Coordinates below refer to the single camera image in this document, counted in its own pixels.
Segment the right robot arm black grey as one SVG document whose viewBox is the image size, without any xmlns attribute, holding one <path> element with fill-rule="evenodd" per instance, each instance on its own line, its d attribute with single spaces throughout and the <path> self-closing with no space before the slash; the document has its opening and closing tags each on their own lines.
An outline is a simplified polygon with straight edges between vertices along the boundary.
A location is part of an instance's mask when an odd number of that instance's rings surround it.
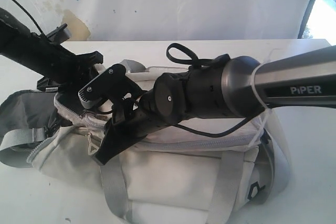
<svg viewBox="0 0 336 224">
<path fill-rule="evenodd" d="M 188 71 L 165 72 L 142 90 L 116 64 L 97 77 L 99 91 L 113 103 L 112 118 L 94 158 L 106 164 L 149 134 L 182 121 L 240 118 L 246 124 L 266 109 L 281 106 L 335 108 L 335 47 L 261 64 L 249 56 L 200 59 L 173 43 L 188 58 L 170 57 Z"/>
</svg>

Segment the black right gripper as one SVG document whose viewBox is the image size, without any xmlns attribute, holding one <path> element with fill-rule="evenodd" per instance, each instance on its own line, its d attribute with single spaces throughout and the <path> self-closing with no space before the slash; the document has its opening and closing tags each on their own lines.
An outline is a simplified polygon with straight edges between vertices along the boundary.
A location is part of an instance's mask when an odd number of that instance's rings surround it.
<svg viewBox="0 0 336 224">
<path fill-rule="evenodd" d="M 123 99 L 112 109 L 112 119 L 105 125 L 104 138 L 95 161 L 104 166 L 112 158 L 158 130 L 157 117 L 133 97 Z"/>
</svg>

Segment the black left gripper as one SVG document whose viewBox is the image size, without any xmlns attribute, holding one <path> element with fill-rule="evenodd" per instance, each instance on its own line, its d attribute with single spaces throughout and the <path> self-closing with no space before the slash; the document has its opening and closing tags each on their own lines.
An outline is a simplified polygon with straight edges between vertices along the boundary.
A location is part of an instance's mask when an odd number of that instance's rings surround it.
<svg viewBox="0 0 336 224">
<path fill-rule="evenodd" d="M 103 63 L 103 55 L 98 51 L 59 57 L 58 61 L 44 64 L 40 68 L 43 77 L 37 81 L 37 89 L 79 90 L 98 75 L 97 64 Z"/>
</svg>

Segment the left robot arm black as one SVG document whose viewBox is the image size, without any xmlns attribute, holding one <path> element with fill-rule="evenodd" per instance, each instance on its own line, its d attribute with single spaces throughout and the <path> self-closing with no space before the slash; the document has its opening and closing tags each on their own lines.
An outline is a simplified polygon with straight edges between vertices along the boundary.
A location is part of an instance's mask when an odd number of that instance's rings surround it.
<svg viewBox="0 0 336 224">
<path fill-rule="evenodd" d="M 97 51 L 75 55 L 61 45 L 70 37 L 67 24 L 38 35 L 1 9 L 1 55 L 42 75 L 37 81 L 40 91 L 62 86 L 81 89 L 98 75 L 95 65 L 103 63 L 103 55 Z"/>
</svg>

